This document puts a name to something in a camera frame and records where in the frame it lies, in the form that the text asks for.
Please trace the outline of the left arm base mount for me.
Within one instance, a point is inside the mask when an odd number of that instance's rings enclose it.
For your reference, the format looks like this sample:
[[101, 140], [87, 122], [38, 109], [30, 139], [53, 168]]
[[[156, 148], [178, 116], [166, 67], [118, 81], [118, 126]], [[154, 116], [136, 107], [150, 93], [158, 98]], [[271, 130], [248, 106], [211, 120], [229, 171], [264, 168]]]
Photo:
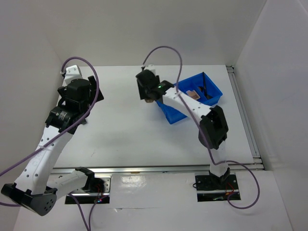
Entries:
[[76, 189], [71, 194], [81, 205], [93, 205], [110, 203], [111, 175], [97, 175], [97, 182], [90, 189]]

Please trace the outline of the aluminium rail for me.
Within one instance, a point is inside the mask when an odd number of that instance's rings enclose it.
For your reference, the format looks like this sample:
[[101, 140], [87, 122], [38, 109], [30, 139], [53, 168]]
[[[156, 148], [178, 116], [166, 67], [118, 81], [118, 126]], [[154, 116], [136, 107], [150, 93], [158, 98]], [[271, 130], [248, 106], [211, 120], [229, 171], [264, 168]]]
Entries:
[[248, 139], [248, 143], [249, 143], [249, 147], [252, 153], [252, 158], [253, 158], [253, 163], [250, 164], [250, 166], [254, 165], [256, 167], [252, 167], [252, 169], [262, 169], [264, 170], [264, 165], [263, 165], [263, 161], [262, 158], [260, 156], [259, 153], [259, 149], [255, 140], [255, 136], [253, 134], [253, 130], [246, 112], [246, 108], [244, 105], [244, 101], [242, 98], [242, 95], [240, 93], [240, 89], [236, 80], [236, 76], [235, 76], [235, 71], [234, 71], [234, 67], [233, 66], [226, 66], [227, 69], [227, 73], [231, 82], [231, 86], [233, 89], [233, 93], [239, 108], [239, 113], [241, 115], [241, 119], [242, 119], [242, 123], [244, 126], [244, 130], [246, 133], [246, 137]]
[[143, 174], [208, 171], [210, 165], [153, 166], [153, 167], [87, 167], [97, 174]]

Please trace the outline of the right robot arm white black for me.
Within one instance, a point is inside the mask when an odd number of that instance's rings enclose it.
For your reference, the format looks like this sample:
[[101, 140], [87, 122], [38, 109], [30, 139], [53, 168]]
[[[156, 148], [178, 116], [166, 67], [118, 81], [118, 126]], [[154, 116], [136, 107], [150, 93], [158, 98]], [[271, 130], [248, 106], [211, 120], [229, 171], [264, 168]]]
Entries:
[[223, 109], [203, 104], [184, 92], [178, 85], [160, 81], [153, 70], [143, 69], [136, 75], [141, 99], [159, 101], [191, 118], [199, 129], [198, 139], [208, 149], [211, 159], [209, 175], [212, 187], [222, 188], [230, 174], [227, 163], [226, 138], [229, 130]]

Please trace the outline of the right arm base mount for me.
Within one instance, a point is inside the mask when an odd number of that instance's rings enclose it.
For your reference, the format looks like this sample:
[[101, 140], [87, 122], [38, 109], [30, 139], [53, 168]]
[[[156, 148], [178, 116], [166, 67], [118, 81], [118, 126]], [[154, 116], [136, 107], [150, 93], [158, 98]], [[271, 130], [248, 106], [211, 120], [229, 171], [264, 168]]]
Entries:
[[192, 186], [196, 189], [198, 202], [227, 201], [229, 195], [231, 201], [241, 200], [235, 174], [229, 175], [222, 184], [215, 183], [209, 175], [196, 175]]

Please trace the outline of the pink eyeshadow palette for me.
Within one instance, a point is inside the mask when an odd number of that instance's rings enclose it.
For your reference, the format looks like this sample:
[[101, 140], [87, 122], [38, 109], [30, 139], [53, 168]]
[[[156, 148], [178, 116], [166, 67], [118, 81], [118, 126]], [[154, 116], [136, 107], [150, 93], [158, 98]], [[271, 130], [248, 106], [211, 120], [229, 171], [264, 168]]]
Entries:
[[199, 94], [195, 90], [188, 90], [188, 91], [186, 91], [186, 93], [187, 93], [187, 95], [189, 97], [191, 97], [194, 100], [199, 100], [200, 99]]

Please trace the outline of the blue plastic divided bin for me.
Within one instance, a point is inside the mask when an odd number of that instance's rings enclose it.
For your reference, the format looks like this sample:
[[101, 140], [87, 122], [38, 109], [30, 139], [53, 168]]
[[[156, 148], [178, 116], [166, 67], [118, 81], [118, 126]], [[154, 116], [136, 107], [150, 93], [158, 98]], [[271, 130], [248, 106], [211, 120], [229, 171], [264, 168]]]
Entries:
[[[200, 99], [197, 100], [198, 102], [209, 105], [209, 106], [213, 106], [218, 103], [223, 93], [214, 84], [214, 82], [207, 76], [206, 73], [205, 73], [205, 77], [206, 77], [207, 92], [210, 96], [212, 96], [212, 99], [207, 100], [206, 97], [204, 96], [204, 92], [198, 89], [198, 86], [203, 87], [202, 73], [199, 73], [195, 76], [181, 80], [179, 82], [179, 90], [184, 92], [185, 94], [187, 94], [186, 91], [188, 90], [195, 90], [200, 96]], [[169, 124], [174, 124], [187, 117], [185, 114], [181, 113], [180, 111], [170, 106], [164, 105], [160, 102], [156, 102], [156, 103], [161, 108]]]

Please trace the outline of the aluminium rail right side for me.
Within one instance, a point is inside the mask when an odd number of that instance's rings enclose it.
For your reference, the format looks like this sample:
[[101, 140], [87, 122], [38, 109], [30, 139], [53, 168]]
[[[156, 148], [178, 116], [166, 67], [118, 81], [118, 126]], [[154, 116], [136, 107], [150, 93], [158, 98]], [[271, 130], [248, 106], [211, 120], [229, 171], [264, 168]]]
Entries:
[[249, 147], [252, 153], [252, 158], [253, 158], [253, 163], [250, 164], [250, 166], [254, 165], [256, 167], [252, 167], [252, 169], [262, 169], [264, 170], [264, 165], [263, 165], [263, 161], [262, 158], [260, 156], [259, 153], [259, 149], [255, 140], [255, 136], [253, 134], [253, 130], [246, 112], [246, 108], [244, 105], [244, 101], [242, 98], [242, 95], [240, 93], [240, 89], [236, 80], [236, 76], [235, 76], [235, 71], [234, 71], [234, 67], [233, 66], [226, 66], [227, 69], [227, 73], [231, 82], [231, 86], [233, 89], [233, 93], [239, 108], [239, 113], [241, 115], [241, 119], [242, 119], [242, 123], [244, 126], [244, 130], [246, 133], [246, 137], [248, 139], [248, 143], [249, 143]]

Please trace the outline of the black slim makeup brush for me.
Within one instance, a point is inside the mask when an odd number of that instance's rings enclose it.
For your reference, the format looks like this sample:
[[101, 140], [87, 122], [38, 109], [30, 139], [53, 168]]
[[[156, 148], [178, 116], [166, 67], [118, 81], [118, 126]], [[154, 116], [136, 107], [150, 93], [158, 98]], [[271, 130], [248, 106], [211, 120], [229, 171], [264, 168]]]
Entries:
[[203, 75], [204, 96], [206, 97], [207, 100], [210, 100], [210, 99], [212, 99], [212, 96], [210, 96], [210, 95], [208, 94], [208, 92], [207, 92], [205, 72], [203, 72], [202, 75]]

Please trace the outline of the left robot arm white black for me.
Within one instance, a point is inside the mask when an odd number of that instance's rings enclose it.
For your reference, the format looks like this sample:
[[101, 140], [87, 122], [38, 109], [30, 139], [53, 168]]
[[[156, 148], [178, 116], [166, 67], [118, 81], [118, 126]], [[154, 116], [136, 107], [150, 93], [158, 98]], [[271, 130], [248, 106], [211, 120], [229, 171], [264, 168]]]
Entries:
[[94, 172], [85, 167], [77, 167], [67, 176], [49, 180], [62, 150], [78, 128], [75, 122], [80, 119], [85, 124], [90, 106], [103, 100], [94, 76], [73, 79], [66, 86], [60, 87], [58, 93], [61, 98], [45, 121], [46, 127], [37, 147], [38, 153], [30, 159], [13, 183], [6, 183], [1, 189], [1, 194], [15, 205], [40, 216], [48, 214], [57, 199], [74, 190], [97, 192], [103, 186], [103, 180], [96, 178]]

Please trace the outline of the aluminium rail front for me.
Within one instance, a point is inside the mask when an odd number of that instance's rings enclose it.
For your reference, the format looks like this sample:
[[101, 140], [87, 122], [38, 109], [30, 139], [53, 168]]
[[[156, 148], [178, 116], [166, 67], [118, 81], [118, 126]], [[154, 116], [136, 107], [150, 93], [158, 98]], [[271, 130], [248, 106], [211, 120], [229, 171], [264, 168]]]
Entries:
[[210, 165], [153, 166], [153, 167], [87, 167], [97, 174], [143, 174], [208, 171]]

